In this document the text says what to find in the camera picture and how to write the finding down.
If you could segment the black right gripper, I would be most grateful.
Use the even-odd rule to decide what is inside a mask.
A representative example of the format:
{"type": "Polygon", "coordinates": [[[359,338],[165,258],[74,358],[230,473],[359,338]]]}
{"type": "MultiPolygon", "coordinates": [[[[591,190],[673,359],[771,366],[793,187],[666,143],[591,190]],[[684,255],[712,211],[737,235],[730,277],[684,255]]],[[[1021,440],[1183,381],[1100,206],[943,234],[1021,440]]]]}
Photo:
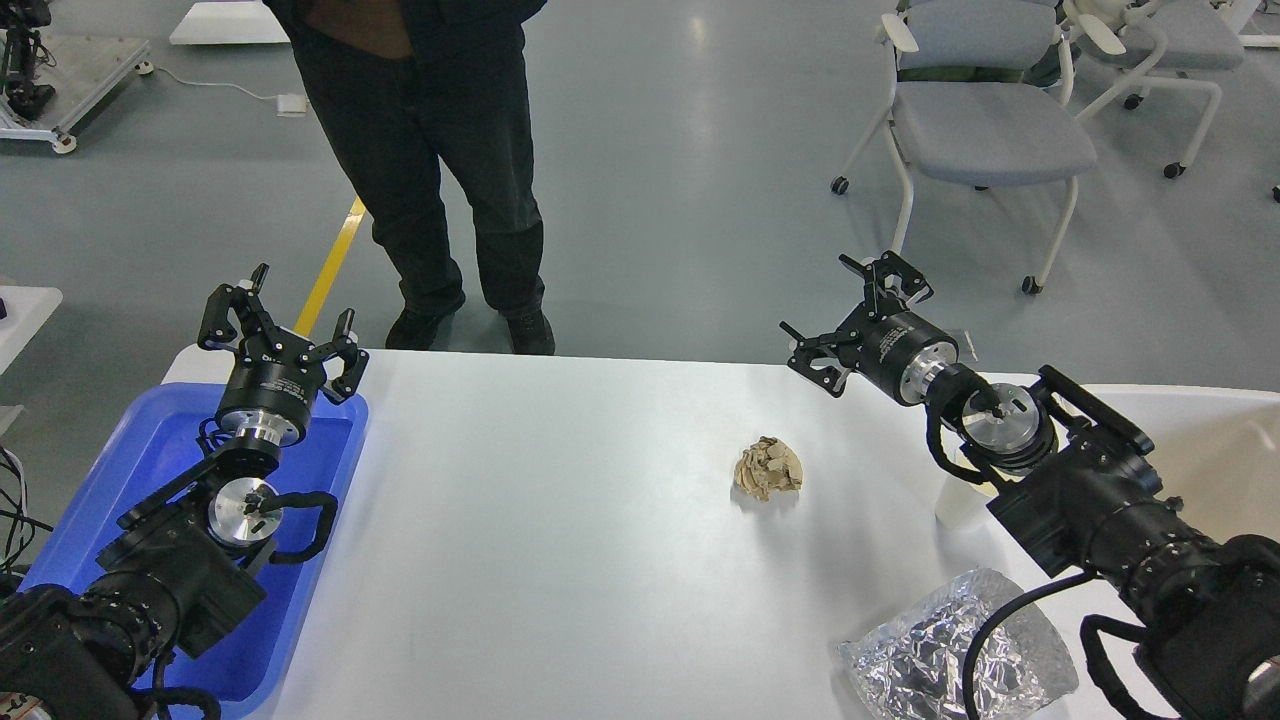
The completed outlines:
{"type": "Polygon", "coordinates": [[[937,374],[959,360],[952,336],[909,311],[931,299],[933,287],[895,251],[864,263],[845,254],[838,260],[863,278],[863,301],[824,334],[806,337],[781,322],[792,341],[787,366],[833,398],[859,373],[904,407],[923,404],[937,374]]]}

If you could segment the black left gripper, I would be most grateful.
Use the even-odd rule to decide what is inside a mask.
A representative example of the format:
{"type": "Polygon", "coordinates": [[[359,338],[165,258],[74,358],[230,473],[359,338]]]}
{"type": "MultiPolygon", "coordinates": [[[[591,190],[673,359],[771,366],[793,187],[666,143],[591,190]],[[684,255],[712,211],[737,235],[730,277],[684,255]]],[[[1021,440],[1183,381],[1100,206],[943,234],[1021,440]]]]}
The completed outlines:
{"type": "Polygon", "coordinates": [[[317,396],[340,405],[355,397],[369,365],[369,351],[353,332],[356,310],[337,319],[333,337],[319,346],[284,332],[273,341],[273,319],[260,293],[269,272],[259,264],[247,281],[220,284],[207,299],[197,336],[201,350],[236,350],[236,365],[215,413],[220,430],[244,434],[268,428],[268,439],[291,447],[305,439],[317,396]],[[233,346],[233,341],[242,340],[233,346]],[[330,378],[325,364],[340,360],[330,378]]]}

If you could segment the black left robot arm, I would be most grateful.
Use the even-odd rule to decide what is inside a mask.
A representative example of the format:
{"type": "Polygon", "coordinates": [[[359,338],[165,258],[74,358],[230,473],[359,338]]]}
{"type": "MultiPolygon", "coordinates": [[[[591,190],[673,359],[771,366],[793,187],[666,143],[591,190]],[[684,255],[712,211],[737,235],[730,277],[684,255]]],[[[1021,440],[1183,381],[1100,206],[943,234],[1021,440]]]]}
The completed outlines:
{"type": "Polygon", "coordinates": [[[3,716],[169,717],[186,705],[206,719],[209,691],[166,685],[177,653],[197,659],[268,597],[259,573],[301,565],[332,537],[329,491],[280,491],[269,477],[302,442],[317,397],[355,397],[369,354],[344,310],[316,345],[278,325],[261,302],[268,264],[210,295],[198,346],[234,365],[216,410],[197,427],[201,457],[119,518],[82,592],[40,584],[3,601],[3,716]]]}

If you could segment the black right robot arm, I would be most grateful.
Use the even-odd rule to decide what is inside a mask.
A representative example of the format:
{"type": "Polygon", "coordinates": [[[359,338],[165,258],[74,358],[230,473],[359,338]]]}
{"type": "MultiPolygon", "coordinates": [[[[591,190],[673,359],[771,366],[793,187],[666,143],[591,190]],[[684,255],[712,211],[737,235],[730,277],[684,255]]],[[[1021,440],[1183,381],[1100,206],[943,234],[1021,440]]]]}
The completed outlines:
{"type": "Polygon", "coordinates": [[[963,703],[978,717],[974,674],[988,635],[1043,597],[1102,578],[1135,623],[1088,615],[1085,667],[1125,719],[1147,719],[1110,662],[1102,635],[1134,644],[1139,669],[1180,719],[1277,716],[1277,542],[1236,536],[1217,543],[1161,498],[1151,438],[1044,365],[1030,386],[991,383],[960,363],[957,342],[913,311],[932,296],[896,252],[869,263],[842,256],[863,300],[832,332],[792,332],[788,366],[833,397],[852,373],[896,404],[925,410],[934,462],[960,480],[989,483],[987,507],[1048,577],[996,611],[963,664],[963,703]]]}

